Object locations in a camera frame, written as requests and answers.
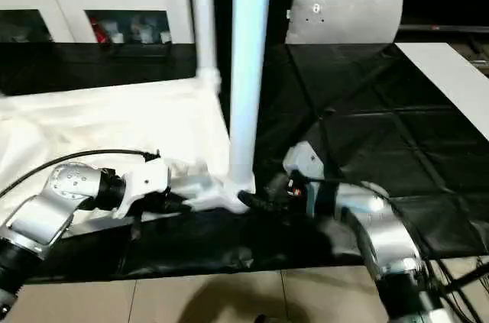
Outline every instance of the white pvc pipe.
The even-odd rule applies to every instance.
[[[268,0],[233,0],[231,153],[229,178],[243,189],[253,183],[254,143]]]
[[[214,0],[193,0],[193,16],[197,47],[196,76],[209,79],[212,85],[219,86],[220,75],[215,60]]]

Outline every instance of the floor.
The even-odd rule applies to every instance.
[[[474,259],[448,261],[457,276],[474,263]],[[489,322],[489,295],[481,284],[471,284],[465,291]],[[252,323],[260,313],[301,323],[387,322],[362,266],[26,286],[6,321]]]

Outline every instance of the black wire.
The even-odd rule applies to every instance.
[[[40,171],[42,171],[42,170],[44,170],[50,166],[56,165],[58,163],[62,163],[63,161],[74,159],[76,157],[87,157],[89,155],[98,155],[101,153],[125,153],[128,155],[141,155],[142,157],[144,157],[144,159],[146,161],[156,159],[157,157],[160,156],[159,154],[152,154],[152,153],[148,153],[146,151],[125,150],[125,149],[87,150],[87,151],[80,151],[78,153],[71,153],[69,155],[65,155],[64,157],[58,157],[54,160],[48,161],[47,163],[44,163],[44,164],[32,169],[30,172],[25,173],[20,178],[17,178],[13,183],[11,183],[9,186],[7,186],[7,188],[3,189],[0,192],[0,199],[3,196],[5,196],[7,193],[9,193],[11,190],[13,190],[13,188],[18,186],[22,182],[24,182],[26,179],[32,177],[34,174],[37,174]]]

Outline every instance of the black cloth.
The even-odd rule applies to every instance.
[[[8,95],[191,77],[193,46],[0,45]],[[221,94],[228,118],[227,90]],[[441,257],[487,254],[489,144],[393,45],[268,47],[255,152],[257,186],[290,146],[318,138],[327,167],[383,186]],[[33,283],[135,279],[361,263],[341,235],[301,217],[224,210],[122,227],[58,243]]]

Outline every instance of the white pillow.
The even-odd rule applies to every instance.
[[[403,0],[293,0],[286,43],[390,43]]]

